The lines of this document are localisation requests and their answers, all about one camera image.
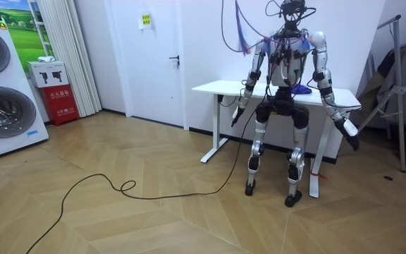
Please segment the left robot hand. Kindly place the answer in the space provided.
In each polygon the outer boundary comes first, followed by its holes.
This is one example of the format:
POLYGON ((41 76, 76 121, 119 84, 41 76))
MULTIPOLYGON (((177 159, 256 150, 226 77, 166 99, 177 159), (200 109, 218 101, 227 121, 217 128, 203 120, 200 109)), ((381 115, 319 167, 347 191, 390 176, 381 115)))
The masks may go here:
POLYGON ((235 111, 233 112, 232 115, 232 121, 230 125, 231 127, 234 127, 234 125, 238 122, 239 118, 243 115, 244 111, 245 111, 244 107, 237 106, 235 108, 235 111))

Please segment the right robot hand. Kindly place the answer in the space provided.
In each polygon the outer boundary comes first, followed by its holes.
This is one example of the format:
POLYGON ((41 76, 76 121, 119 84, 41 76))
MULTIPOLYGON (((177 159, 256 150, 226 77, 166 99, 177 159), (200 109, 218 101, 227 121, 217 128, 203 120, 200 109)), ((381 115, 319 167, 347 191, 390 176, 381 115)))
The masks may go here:
POLYGON ((359 137, 357 127, 347 118, 342 116, 334 121, 335 127, 343 134, 354 151, 359 149, 359 137))

